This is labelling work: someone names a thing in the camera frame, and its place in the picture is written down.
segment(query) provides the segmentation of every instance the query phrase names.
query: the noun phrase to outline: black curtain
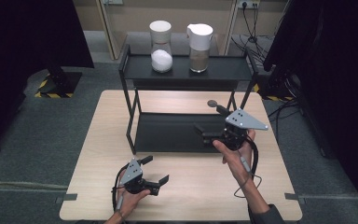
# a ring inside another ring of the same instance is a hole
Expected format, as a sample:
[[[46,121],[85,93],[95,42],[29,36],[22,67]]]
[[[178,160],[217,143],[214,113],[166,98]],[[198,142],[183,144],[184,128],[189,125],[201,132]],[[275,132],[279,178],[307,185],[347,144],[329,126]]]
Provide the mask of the black curtain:
[[[325,139],[358,190],[358,2],[324,2],[318,48],[296,74]]]
[[[0,1],[0,135],[30,75],[57,66],[93,67],[72,0]]]

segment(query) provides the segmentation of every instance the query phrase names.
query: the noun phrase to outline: shelf top tray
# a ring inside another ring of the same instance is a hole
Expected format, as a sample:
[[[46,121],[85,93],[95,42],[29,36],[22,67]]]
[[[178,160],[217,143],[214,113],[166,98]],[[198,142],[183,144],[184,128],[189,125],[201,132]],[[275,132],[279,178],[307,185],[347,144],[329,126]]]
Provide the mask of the shelf top tray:
[[[149,54],[131,54],[130,46],[124,50],[119,70],[125,79],[132,80],[211,80],[248,81],[252,73],[246,57],[211,56],[208,68],[201,73],[190,70],[188,55],[173,55],[172,69],[166,73],[153,70]]]

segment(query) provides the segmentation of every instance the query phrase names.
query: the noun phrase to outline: right hand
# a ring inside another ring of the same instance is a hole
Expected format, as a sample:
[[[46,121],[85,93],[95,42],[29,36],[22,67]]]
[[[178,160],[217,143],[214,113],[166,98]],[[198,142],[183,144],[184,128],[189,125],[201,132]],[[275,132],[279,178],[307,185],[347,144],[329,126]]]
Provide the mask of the right hand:
[[[252,140],[254,140],[255,130],[250,129],[248,135]],[[228,167],[238,184],[243,185],[250,178],[250,175],[243,167],[241,157],[244,157],[248,164],[251,164],[252,148],[250,144],[244,142],[238,151],[228,149],[225,144],[218,140],[214,140],[213,145],[223,154],[223,164],[228,164]]]

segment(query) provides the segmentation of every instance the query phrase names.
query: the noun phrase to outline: white powder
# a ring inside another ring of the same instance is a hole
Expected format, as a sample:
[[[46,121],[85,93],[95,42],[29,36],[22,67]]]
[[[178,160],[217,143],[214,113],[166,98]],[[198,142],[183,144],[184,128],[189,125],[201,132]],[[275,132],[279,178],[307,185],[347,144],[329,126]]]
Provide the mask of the white powder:
[[[158,49],[152,53],[152,66],[158,72],[166,72],[172,67],[172,56],[167,51]]]

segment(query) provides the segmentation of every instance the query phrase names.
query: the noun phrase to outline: white container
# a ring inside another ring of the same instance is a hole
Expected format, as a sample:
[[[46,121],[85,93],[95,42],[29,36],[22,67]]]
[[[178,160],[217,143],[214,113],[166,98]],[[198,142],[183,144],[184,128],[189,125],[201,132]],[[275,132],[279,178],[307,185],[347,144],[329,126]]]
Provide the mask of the white container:
[[[171,24],[167,21],[153,21],[149,27],[152,67],[157,72],[167,72],[172,68]]]
[[[207,24],[189,24],[187,35],[190,38],[190,69],[203,72],[208,67],[213,28]]]

